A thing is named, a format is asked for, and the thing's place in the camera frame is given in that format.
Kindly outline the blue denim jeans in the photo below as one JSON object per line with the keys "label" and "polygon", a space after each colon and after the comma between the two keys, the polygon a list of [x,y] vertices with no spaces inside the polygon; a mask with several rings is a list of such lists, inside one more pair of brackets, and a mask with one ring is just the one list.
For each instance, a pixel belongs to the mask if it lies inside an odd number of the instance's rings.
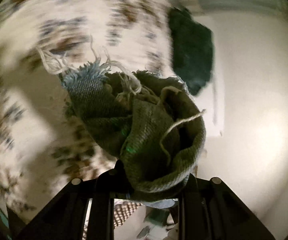
{"label": "blue denim jeans", "polygon": [[122,162],[127,197],[158,209],[174,206],[206,138],[204,113],[180,78],[132,72],[100,57],[76,67],[64,56],[38,52],[92,139]]}

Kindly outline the floral fleece blanket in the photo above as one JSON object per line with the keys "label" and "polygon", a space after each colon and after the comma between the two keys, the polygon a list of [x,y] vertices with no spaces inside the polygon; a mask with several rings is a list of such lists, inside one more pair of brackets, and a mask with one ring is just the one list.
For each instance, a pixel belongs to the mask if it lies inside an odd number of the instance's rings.
{"label": "floral fleece blanket", "polygon": [[[167,0],[3,0],[0,3],[0,232],[19,227],[72,179],[115,165],[72,112],[40,51],[74,67],[118,61],[170,76]],[[15,218],[9,218],[13,212]]]}

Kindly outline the dark green cloth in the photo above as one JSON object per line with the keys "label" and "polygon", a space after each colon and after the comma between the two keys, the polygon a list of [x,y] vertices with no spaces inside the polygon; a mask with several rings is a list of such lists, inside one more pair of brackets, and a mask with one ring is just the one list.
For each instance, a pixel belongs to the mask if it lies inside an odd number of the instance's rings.
{"label": "dark green cloth", "polygon": [[195,21],[187,9],[172,8],[168,13],[168,26],[173,41],[173,71],[196,96],[212,77],[212,31]]}

